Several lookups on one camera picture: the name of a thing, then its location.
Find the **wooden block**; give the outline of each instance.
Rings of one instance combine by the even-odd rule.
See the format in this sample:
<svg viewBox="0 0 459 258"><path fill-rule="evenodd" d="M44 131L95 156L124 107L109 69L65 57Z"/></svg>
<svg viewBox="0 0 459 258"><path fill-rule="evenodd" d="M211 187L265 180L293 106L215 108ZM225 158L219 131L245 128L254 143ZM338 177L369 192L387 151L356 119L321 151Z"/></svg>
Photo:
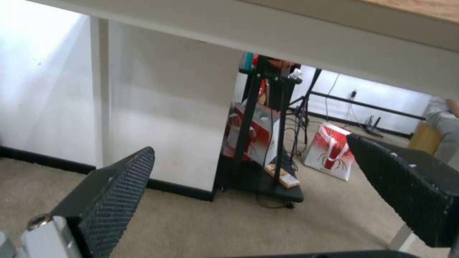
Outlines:
<svg viewBox="0 0 459 258"><path fill-rule="evenodd" d="M426 123L421 122L411 138L408 148L434 154L441 140L442 136L439 132Z"/></svg>
<svg viewBox="0 0 459 258"><path fill-rule="evenodd" d="M275 170L276 170L276 165L274 164L269 164L264 168L264 170L272 177L274 177ZM281 185L283 185L285 188L291 188L294 186L297 186L300 184L300 181L296 179L294 176L289 174L287 171L285 171L283 168L280 168L280 177L279 177L279 182Z"/></svg>

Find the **black floor stand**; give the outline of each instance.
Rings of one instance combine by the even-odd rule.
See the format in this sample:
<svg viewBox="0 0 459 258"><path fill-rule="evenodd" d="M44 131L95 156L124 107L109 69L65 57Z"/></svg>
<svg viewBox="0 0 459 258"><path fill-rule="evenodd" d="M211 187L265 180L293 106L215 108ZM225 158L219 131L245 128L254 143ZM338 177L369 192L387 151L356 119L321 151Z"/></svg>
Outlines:
<svg viewBox="0 0 459 258"><path fill-rule="evenodd" d="M268 59L265 56L258 57L257 67L253 70L240 70L242 73L248 74L244 98L247 98L244 117L241 123L241 128L235 148L234 158L220 155L217 167L217 175L215 186L222 190L227 188L248 191L258 195L271 196L284 201L286 208L292 208L292 202L302 202L303 193L300 186L285 188L279 183L280 168L294 175L289 157L283 149L284 129L285 129L285 113L289 106L289 98L286 92L293 90L295 84L302 81L300 79L290 79L279 77L278 75L267 74L266 66ZM253 161L242 161L244 154L244 146L248 140L248 133L252 123L253 113L258 100L258 92L263 79L268 79L271 82L277 82L276 85L282 85L282 97L280 105L280 121L279 121L279 137L277 157L272 163L276 164L274 178L266 173L263 167Z"/></svg>
<svg viewBox="0 0 459 258"><path fill-rule="evenodd" d="M303 125L304 127L304 144L305 145L308 145L308 134L307 134L307 128L308 128L308 123L309 123L309 118L308 118L308 105L309 105L309 96L311 95L311 92L314 88L314 85L315 83L317 82L317 79L319 78L319 75L320 73L322 72L322 69L320 68L316 68L315 72L314 72L314 76L313 76L313 79L311 81L311 84L308 88L308 90L306 91L306 94L304 96L301 96L299 97L298 99L292 101L291 103L289 103L289 106L297 103L298 101L301 101L300 105L295 108L295 110L293 111L293 115L296 116L298 119L299 119L299 123ZM301 126L297 126L295 128L295 135L298 135L299 133L299 130L300 130ZM294 151L295 151L295 148L296 146L294 145L292 147L292 150L290 152L290 161L293 160L293 155L295 154Z"/></svg>

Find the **gray pants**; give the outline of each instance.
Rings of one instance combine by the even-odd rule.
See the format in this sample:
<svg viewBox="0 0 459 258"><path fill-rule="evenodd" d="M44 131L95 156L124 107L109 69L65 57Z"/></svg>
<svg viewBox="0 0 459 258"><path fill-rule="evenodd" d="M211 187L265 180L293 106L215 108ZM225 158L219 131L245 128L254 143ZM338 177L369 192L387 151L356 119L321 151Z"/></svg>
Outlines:
<svg viewBox="0 0 459 258"><path fill-rule="evenodd" d="M442 135L435 157L445 163L459 150L459 119L450 112L439 112L427 117L427 123Z"/></svg>

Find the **caster wheel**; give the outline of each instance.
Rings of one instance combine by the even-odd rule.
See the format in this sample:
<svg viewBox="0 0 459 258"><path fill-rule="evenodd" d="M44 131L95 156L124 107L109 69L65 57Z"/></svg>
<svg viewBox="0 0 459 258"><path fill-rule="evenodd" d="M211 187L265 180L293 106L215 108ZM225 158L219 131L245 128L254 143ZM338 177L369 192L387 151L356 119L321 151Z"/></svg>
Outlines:
<svg viewBox="0 0 459 258"><path fill-rule="evenodd" d="M287 209L293 209L295 208L295 205L293 205L293 203L291 201L285 201L284 202L284 206L287 208Z"/></svg>

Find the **wooden stool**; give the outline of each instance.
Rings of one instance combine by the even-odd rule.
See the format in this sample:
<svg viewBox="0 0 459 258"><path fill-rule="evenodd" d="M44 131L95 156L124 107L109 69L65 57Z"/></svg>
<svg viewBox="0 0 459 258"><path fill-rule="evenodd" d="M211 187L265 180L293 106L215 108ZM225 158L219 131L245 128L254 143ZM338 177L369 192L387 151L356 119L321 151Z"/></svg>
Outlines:
<svg viewBox="0 0 459 258"><path fill-rule="evenodd" d="M425 151L433 155L440 141L442 141L442 136L437 130L429 126L426 122L420 122L408 144L408 148Z"/></svg>

